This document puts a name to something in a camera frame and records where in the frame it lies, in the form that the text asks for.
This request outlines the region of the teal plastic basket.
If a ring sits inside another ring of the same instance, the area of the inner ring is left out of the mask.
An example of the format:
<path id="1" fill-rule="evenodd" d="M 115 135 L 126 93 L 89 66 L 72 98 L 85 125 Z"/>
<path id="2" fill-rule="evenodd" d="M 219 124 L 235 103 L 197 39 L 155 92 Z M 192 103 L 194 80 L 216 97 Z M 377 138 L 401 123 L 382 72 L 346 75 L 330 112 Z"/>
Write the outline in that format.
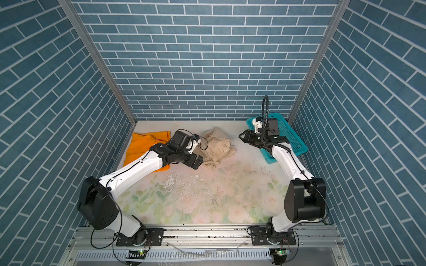
<path id="1" fill-rule="evenodd" d="M 250 117 L 246 120 L 246 124 L 250 130 L 254 130 L 254 125 L 252 123 L 253 119 L 255 119 L 257 116 Z M 306 144 L 302 141 L 302 139 L 296 134 L 294 129 L 289 125 L 289 123 L 286 121 L 286 119 L 279 113 L 269 113 L 268 115 L 269 119 L 277 119 L 278 123 L 278 129 L 280 132 L 280 136 L 286 136 L 289 140 L 292 150 L 295 153 L 296 156 L 302 155 L 306 152 L 308 152 L 308 147 Z M 268 164 L 276 163 L 277 160 L 266 150 L 261 149 L 260 152 L 262 153 L 264 159 Z"/>

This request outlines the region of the beige shorts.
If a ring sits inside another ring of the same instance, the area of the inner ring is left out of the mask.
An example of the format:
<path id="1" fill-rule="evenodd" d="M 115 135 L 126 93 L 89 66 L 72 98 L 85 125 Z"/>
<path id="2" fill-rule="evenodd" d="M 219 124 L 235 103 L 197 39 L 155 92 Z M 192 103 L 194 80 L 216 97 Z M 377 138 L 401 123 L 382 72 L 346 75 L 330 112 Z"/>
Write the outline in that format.
<path id="1" fill-rule="evenodd" d="M 236 154 L 236 148 L 231 144 L 231 139 L 218 127 L 204 133 L 203 137 L 207 141 L 202 140 L 203 149 L 197 147 L 194 153 L 203 157 L 203 165 L 208 169 L 215 170 L 219 164 L 225 159 Z"/>

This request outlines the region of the orange shorts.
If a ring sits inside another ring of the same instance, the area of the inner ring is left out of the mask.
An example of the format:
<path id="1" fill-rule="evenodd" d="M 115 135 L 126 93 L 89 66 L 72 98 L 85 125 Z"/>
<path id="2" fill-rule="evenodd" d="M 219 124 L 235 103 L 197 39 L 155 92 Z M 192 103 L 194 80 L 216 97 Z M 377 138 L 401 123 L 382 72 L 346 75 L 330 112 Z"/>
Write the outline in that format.
<path id="1" fill-rule="evenodd" d="M 125 155 L 123 166 L 126 166 L 143 156 L 155 144 L 166 144 L 170 139 L 171 132 L 169 131 L 144 134 L 133 133 L 130 146 Z"/>

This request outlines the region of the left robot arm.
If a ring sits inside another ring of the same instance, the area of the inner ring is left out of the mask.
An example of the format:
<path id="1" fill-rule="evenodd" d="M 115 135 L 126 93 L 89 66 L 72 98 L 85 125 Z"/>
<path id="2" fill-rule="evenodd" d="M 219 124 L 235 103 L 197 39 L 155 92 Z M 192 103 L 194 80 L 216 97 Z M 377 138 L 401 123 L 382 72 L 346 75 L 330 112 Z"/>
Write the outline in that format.
<path id="1" fill-rule="evenodd" d="M 86 178 L 77 210 L 95 230 L 109 229 L 129 238 L 133 246 L 144 245 L 148 237 L 146 227 L 139 219 L 125 214 L 116 200 L 146 175 L 178 163 L 196 170 L 203 164 L 203 157 L 172 143 L 155 144 L 143 156 L 111 174 Z"/>

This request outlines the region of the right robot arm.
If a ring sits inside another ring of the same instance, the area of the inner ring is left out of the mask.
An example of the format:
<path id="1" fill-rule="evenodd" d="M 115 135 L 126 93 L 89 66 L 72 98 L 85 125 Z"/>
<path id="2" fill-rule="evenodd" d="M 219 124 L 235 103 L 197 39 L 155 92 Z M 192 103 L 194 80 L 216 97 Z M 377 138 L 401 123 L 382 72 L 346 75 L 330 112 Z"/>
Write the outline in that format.
<path id="1" fill-rule="evenodd" d="M 268 151 L 279 163 L 289 179 L 284 199 L 284 210 L 270 217 L 266 224 L 266 238 L 272 244 L 283 242 L 292 230 L 303 223 L 320 223 L 326 219 L 326 184 L 315 178 L 300 162 L 285 136 L 264 136 L 247 129 L 239 135 L 245 144 Z"/>

